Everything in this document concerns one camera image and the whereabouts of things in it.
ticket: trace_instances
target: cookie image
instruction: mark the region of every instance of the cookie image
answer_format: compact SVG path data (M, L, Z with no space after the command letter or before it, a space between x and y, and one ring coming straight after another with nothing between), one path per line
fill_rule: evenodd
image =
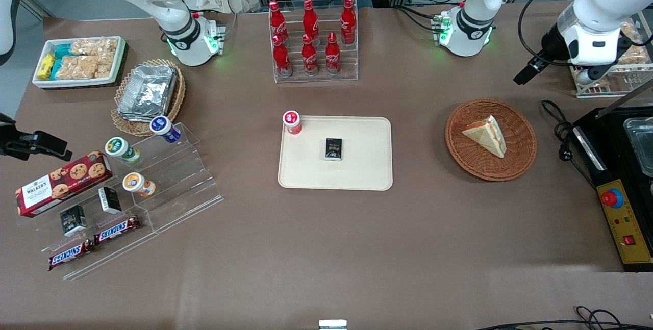
M97 158L100 158L100 152L99 151L91 151L91 153L87 154L86 156L88 157L89 161L94 161Z
M68 186L60 184L52 188L52 198L61 198L68 195Z
M102 163L91 165L91 168L88 169L88 175L91 176L92 179L97 179L98 177L104 176L104 174L105 166Z
M81 177L84 177L86 175L86 172L88 172L88 170L86 169L86 164L84 163L75 164L74 167L70 169L70 177L72 177L75 180L78 180L81 179Z
M55 170L54 172L51 172L49 174L49 177L52 179L52 181L56 181L61 178L61 168L58 170Z

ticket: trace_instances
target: brown wicker basket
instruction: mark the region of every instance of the brown wicker basket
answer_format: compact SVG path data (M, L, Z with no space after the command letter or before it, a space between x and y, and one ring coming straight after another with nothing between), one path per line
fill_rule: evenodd
M141 65L153 65L153 66L167 65L177 70L177 81L175 81L174 84L174 94L172 95L172 99L170 100L170 107L168 107L168 114L167 114L168 118L170 118L170 121L174 121L175 117L177 117L177 114L179 113L179 109L181 109L182 107L182 102L184 102L184 94L186 93L186 81L184 80L184 75L182 75L182 72L181 70L179 70L179 67L177 65L175 65L174 63L168 60L161 60L161 59L147 60L144 63L141 63ZM116 91L116 96L114 97L114 100L116 101L116 106L118 105L118 103L120 103L120 100L124 95L124 88L127 86L127 83L129 82L129 79L133 71L134 71L133 69L129 71L129 74L126 77L124 77L123 81L120 83L120 86L118 87L118 90ZM116 125L116 127L122 132L126 132L131 135L136 135L138 137L147 137L147 136L152 136L154 134L149 130L149 123L127 121L126 119L123 119L118 114L118 109L114 109L111 111L111 118L114 121L114 125Z
M499 158L462 134L467 125L494 116L506 140ZM510 181L524 174L535 160L537 139L529 121L506 103L475 99L457 107L445 128L447 148L467 172L486 181Z

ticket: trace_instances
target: sandwich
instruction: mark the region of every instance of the sandwich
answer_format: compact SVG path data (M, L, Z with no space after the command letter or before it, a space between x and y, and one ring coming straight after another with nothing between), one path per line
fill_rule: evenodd
M490 115L483 121L474 122L462 130L463 135L474 140L478 145L487 149L490 153L503 158L506 153L506 141L504 140L499 123L494 116Z

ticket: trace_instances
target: red cookie box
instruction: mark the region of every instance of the red cookie box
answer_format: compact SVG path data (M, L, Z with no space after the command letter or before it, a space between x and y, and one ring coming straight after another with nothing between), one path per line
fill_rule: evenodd
M107 156L93 151L16 190L18 213L34 218L113 175Z

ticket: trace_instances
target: brown table surface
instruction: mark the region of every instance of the brown table surface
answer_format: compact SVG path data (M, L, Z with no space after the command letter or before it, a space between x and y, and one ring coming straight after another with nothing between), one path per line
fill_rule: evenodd
M527 42L539 48L566 4L533 4ZM13 191L61 161L2 158L3 328L288 329L345 318L352 329L470 329L574 318L579 304L651 325L653 274L621 272L597 196L558 160L555 123L539 108L552 99L574 120L608 102L574 98L565 68L513 83L531 57L516 35L520 9L504 5L492 41L473 58L435 48L398 11L362 10L360 80L303 88L273 83L267 16L238 16L224 55L182 67L187 94L178 117L202 140L224 202L78 281L46 272L34 233L14 218ZM45 21L47 39L98 35L128 42L128 69L173 58L151 19ZM115 90L31 85L19 129L68 140L77 156L101 148L120 134L109 116ZM483 97L513 105L536 132L536 161L515 181L480 181L445 146L454 107ZM392 188L280 187L280 116L288 109L388 118Z

